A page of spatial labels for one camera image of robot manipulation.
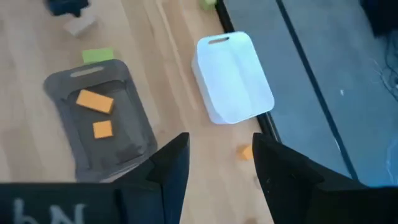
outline white plastic container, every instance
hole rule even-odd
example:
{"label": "white plastic container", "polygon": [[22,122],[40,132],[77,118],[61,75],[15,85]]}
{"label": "white plastic container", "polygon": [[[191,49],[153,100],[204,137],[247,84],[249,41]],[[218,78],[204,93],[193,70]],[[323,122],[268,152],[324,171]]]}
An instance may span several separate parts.
{"label": "white plastic container", "polygon": [[256,50],[244,32],[199,40],[192,70],[215,124],[235,124],[274,107]]}

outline white block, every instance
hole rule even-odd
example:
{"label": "white block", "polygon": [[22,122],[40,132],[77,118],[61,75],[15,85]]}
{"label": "white block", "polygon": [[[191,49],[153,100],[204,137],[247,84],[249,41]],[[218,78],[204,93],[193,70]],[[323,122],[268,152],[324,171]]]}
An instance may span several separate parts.
{"label": "white block", "polygon": [[73,18],[71,21],[67,22],[63,28],[71,33],[71,35],[78,37],[85,30],[94,25],[95,22],[95,16],[83,13],[81,17]]}

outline wooden table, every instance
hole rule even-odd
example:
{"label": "wooden table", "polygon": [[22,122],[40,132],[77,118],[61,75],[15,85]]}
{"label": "wooden table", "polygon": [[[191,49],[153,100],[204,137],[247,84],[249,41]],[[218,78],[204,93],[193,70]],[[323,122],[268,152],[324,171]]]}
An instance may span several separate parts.
{"label": "wooden table", "polygon": [[191,134],[182,223],[272,223],[253,161],[238,146],[259,131],[255,119],[210,122],[190,61],[197,41],[223,32],[215,11],[196,0],[92,0],[98,23],[79,39],[42,0],[0,2],[0,180],[74,181],[74,160],[43,81],[83,64],[81,51],[112,47],[129,67],[159,146]]}

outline gray tray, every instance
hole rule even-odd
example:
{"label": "gray tray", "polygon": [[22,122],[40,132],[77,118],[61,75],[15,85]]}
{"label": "gray tray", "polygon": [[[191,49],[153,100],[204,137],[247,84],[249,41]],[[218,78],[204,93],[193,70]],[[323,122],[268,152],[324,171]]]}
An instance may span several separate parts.
{"label": "gray tray", "polygon": [[[138,166],[157,150],[154,133],[127,66],[120,60],[54,73],[44,89],[58,108],[76,161],[76,179],[96,182]],[[114,99],[111,114],[76,104],[81,89]],[[95,139],[93,123],[111,120],[113,136]]]}

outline black edge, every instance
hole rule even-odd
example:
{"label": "black edge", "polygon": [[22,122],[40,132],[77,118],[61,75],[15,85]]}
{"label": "black edge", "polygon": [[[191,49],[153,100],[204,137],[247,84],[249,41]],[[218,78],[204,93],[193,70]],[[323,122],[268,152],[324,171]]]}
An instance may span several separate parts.
{"label": "black edge", "polygon": [[[223,26],[224,32],[234,32],[235,29],[232,25],[231,18],[229,18],[228,11],[226,10],[224,1],[218,0],[216,4],[216,10],[218,18],[220,19],[221,25]],[[264,113],[257,116],[261,132],[266,136],[270,136],[272,139],[281,142],[278,132],[275,128],[274,120],[270,113]]]}
{"label": "black edge", "polygon": [[[358,175],[355,171],[354,165],[351,162],[351,159],[349,158],[347,149],[345,148],[345,145],[343,143],[343,139],[341,138],[340,133],[338,132],[337,125],[330,113],[330,110],[327,106],[326,100],[322,95],[322,92],[320,90],[317,79],[315,78],[315,75],[312,71],[312,68],[308,61],[308,58],[305,55],[304,49],[299,41],[299,37],[293,27],[292,21],[290,20],[290,17],[287,14],[286,8],[285,8],[282,0],[276,0],[276,3],[278,5],[280,13],[282,14],[282,17],[284,18],[286,26],[289,30],[289,34],[292,37],[293,43],[294,43],[296,50],[300,56],[300,59],[303,63],[305,71],[311,81],[311,84],[314,88],[315,94],[317,95],[318,101],[322,107],[323,113],[325,114],[326,120],[328,121],[330,129],[333,133],[333,136],[336,139],[336,143],[337,143],[338,147],[340,148],[341,156],[343,157],[343,160],[345,162],[347,170],[348,170],[349,174],[351,175],[352,179],[358,180]],[[217,5],[216,5],[216,10],[217,10],[218,17],[220,19],[220,22],[221,22],[221,25],[223,26],[224,31],[226,33],[234,32],[234,27],[232,25],[231,18],[229,17],[229,14],[227,12],[227,9],[226,9],[226,6],[225,6],[223,0],[218,0]],[[276,141],[281,142],[278,132],[275,128],[274,121],[273,121],[270,113],[264,113],[264,114],[257,116],[257,120],[260,125],[261,131],[265,135],[270,136],[273,139],[275,139]]]}

